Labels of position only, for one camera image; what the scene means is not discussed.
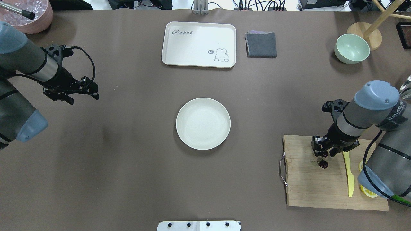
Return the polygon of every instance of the cutting board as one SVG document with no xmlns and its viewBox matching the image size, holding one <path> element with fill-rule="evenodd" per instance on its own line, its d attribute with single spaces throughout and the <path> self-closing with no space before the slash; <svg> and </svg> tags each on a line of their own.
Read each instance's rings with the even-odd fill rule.
<svg viewBox="0 0 411 231">
<path fill-rule="evenodd" d="M 311 136 L 283 137 L 289 206 L 389 211 L 387 199 L 367 197 L 361 192 L 357 180 L 360 174 L 358 164 L 371 140 L 359 139 L 360 145 L 350 151 L 355 186 L 353 196 L 348 197 L 347 174 L 342 154 L 325 158 L 328 162 L 326 169 L 315 166 L 311 163 L 311 160 L 316 160 L 311 139 Z M 375 144 L 370 148 L 368 156 L 374 149 Z"/>
</svg>

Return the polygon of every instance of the tabletop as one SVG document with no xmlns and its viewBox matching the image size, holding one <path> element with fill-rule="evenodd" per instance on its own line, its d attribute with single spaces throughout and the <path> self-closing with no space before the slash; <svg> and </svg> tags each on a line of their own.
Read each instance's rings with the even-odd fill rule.
<svg viewBox="0 0 411 231">
<path fill-rule="evenodd" d="M 333 54 L 352 23 L 372 23 L 379 14 L 55 12 L 47 31 L 28 37 L 38 46 L 84 48 L 96 65 L 100 99 L 53 102 L 35 82 L 10 79 L 49 126 L 0 155 L 0 230 L 152 231 L 160 221 L 207 219 L 240 220 L 244 231 L 409 230 L 411 210 L 391 201 L 389 212 L 288 207 L 278 174 L 283 135 L 325 135 L 332 124 L 321 111 L 325 101 L 350 101 L 374 79 L 399 87 L 410 75 L 396 18 L 380 26 L 382 45 L 367 60 L 346 65 Z M 162 63 L 171 21 L 235 26 L 235 66 Z M 275 32 L 277 58 L 248 58 L 249 30 Z M 92 73 L 81 52 L 63 66 L 77 79 Z M 186 146 L 175 129 L 180 108 L 198 97 L 219 101 L 231 117 L 227 139 L 206 151 Z"/>
</svg>

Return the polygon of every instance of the yellow knife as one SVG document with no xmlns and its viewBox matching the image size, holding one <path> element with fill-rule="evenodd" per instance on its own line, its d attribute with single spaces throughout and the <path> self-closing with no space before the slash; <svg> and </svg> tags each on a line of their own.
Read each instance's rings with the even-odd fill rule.
<svg viewBox="0 0 411 231">
<path fill-rule="evenodd" d="M 352 197 L 354 192 L 354 175 L 351 173 L 350 166 L 350 152 L 343 152 L 342 156 L 344 157 L 345 169 L 347 170 L 347 180 L 348 180 L 348 196 Z"/>
</svg>

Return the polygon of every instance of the lemon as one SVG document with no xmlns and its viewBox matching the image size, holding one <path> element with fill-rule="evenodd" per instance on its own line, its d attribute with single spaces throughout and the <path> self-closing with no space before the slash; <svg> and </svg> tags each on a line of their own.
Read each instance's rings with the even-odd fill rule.
<svg viewBox="0 0 411 231">
<path fill-rule="evenodd" d="M 370 190 L 366 189 L 366 188 L 365 188 L 364 186 L 362 186 L 362 185 L 360 185 L 360 189 L 361 189 L 361 191 L 362 191 L 365 195 L 367 195 L 367 197 L 372 197 L 372 198 L 374 198 L 374 197 L 377 197 L 377 196 L 378 196 L 377 194 L 371 192 Z"/>
<path fill-rule="evenodd" d="M 363 170 L 363 161 L 360 161 L 360 163 L 358 164 L 358 170 L 360 170 L 360 172 Z"/>
</svg>

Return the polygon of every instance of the bowl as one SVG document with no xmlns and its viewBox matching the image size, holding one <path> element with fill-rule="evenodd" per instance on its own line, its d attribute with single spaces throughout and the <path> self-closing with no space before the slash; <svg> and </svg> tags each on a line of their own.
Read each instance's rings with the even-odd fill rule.
<svg viewBox="0 0 411 231">
<path fill-rule="evenodd" d="M 17 25 L 15 22 L 10 21 L 10 20 L 5 20 L 4 16 L 7 14 L 10 15 L 12 14 L 14 17 L 20 17 L 23 18 L 22 16 L 19 16 L 16 13 L 6 11 L 5 9 L 1 9 L 1 20 L 6 21 L 10 25 L 12 25 L 14 28 L 16 28 L 18 31 L 23 32 L 25 34 L 35 34 L 39 33 L 45 29 L 47 29 L 51 21 L 53 20 L 53 9 L 51 8 L 50 2 L 48 0 L 4 0 L 4 2 L 9 3 L 11 5 L 17 6 L 20 9 L 25 9 L 29 11 L 35 12 L 35 19 L 34 20 L 28 20 L 27 23 L 22 23 L 21 25 Z M 44 7 L 43 9 L 39 9 L 37 12 L 33 10 L 33 6 L 28 6 L 28 2 L 32 5 L 39 5 L 42 4 Z"/>
<path fill-rule="evenodd" d="M 341 35 L 334 48 L 335 56 L 343 63 L 355 64 L 369 56 L 368 43 L 358 35 Z"/>
</svg>

